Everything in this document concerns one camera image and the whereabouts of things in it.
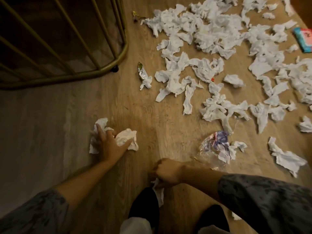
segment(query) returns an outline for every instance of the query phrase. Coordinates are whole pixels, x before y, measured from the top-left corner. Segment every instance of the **caster wheel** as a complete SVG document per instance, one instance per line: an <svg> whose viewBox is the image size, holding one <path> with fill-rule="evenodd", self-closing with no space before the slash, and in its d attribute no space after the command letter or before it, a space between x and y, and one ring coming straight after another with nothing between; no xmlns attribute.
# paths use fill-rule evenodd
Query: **caster wheel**
<svg viewBox="0 0 312 234"><path fill-rule="evenodd" d="M114 67L111 69L111 72L116 73L116 72L118 72L118 70L119 70L119 67L116 65L116 66L114 66Z"/></svg>

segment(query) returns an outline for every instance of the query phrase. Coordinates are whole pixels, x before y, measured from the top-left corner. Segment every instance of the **sleeve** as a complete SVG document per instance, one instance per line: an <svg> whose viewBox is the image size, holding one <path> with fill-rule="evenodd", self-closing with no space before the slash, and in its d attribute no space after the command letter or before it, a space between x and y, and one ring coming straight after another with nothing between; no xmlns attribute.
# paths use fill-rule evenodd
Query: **sleeve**
<svg viewBox="0 0 312 234"><path fill-rule="evenodd" d="M312 233L312 190L266 177L230 174L218 185L231 211L259 234Z"/></svg>
<svg viewBox="0 0 312 234"><path fill-rule="evenodd" d="M71 220L68 208L56 190L43 191L0 219L0 233L67 233Z"/></svg>

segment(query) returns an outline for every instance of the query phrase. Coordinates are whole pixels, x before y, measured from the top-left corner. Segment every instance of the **purple plastic wrapper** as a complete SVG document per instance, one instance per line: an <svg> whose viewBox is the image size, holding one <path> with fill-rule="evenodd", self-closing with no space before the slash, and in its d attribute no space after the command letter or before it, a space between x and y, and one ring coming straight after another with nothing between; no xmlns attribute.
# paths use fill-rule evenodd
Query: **purple plastic wrapper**
<svg viewBox="0 0 312 234"><path fill-rule="evenodd" d="M224 171L225 165L229 162L228 135L225 131L217 131L205 138L195 158L209 164L213 170Z"/></svg>

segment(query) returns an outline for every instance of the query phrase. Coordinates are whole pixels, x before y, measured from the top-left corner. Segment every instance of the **black shoe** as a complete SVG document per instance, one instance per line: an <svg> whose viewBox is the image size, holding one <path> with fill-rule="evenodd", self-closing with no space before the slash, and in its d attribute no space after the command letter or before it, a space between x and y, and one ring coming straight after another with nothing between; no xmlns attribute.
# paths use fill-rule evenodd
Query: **black shoe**
<svg viewBox="0 0 312 234"><path fill-rule="evenodd" d="M223 209L220 205L214 204L202 213L196 226L196 233L201 228L208 227L210 225L215 225L224 231L230 232L227 218L225 217Z"/></svg>
<svg viewBox="0 0 312 234"><path fill-rule="evenodd" d="M158 228L158 200L152 188L145 188L133 201L128 218L131 217L145 218L150 222L151 228Z"/></svg>

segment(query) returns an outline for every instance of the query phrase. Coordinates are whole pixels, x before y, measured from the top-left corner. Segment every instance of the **gold metal frame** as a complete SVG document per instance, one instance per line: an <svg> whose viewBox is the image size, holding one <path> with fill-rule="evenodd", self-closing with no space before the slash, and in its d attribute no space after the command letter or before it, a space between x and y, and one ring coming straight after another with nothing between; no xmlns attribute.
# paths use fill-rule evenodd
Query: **gold metal frame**
<svg viewBox="0 0 312 234"><path fill-rule="evenodd" d="M94 12L96 14L97 20L99 22L99 25L101 27L101 30L103 31L104 37L108 43L108 46L110 47L110 50L113 54L114 60L108 63L106 66L101 67L93 54L91 53L89 47L85 43L84 39L81 37L79 31L75 27L74 23L70 19L69 15L59 2L59 0L53 0L57 6L57 8L61 11L61 13L64 15L66 21L68 22L69 26L72 28L78 39L80 40L82 46L86 50L88 56L90 57L91 61L96 67L96 70L91 71L85 71L76 73L22 18L20 15L18 15L17 12L13 10L12 7L9 6L8 3L6 3L5 0L0 0L0 4L8 11L10 12L17 21L23 25L29 33L38 40L53 56L57 58L57 60L61 63L61 65L68 71L68 74L65 75L55 75L51 73L49 70L45 69L44 67L38 65L34 60L29 58L25 53L23 53L21 50L19 50L17 47L12 45L8 40L0 36L0 42L9 47L12 51L20 55L22 58L24 58L26 61L28 61L36 70L38 70L41 74L45 76L45 78L36 78L36 79L29 79L25 75L22 75L21 73L16 72L13 69L10 69L9 67L3 65L0 62L0 68L5 70L6 72L14 75L20 81L16 82L3 82L0 81L0 89L3 90L15 90L15 89L21 89L21 88L27 88L27 87L35 87L35 86L41 86L41 85L47 85L47 84L56 84L61 82L70 82L70 81L76 81L76 80L83 80L83 79L90 79L90 78L96 78L99 76L102 76L106 72L110 71L115 66L118 66L119 63L122 62L122 60L125 58L129 43L127 41L127 32L126 32L126 20L124 16L124 8L123 8L123 0L111 0L111 4L113 7L114 15L116 18L117 26L119 29L119 33L121 35L121 39L123 41L122 50L119 53L119 55L116 53L115 48L113 47L113 44L111 42L111 39L109 37L107 28L104 24L102 15L99 11L99 8L97 6L97 3L95 0L91 0Z"/></svg>

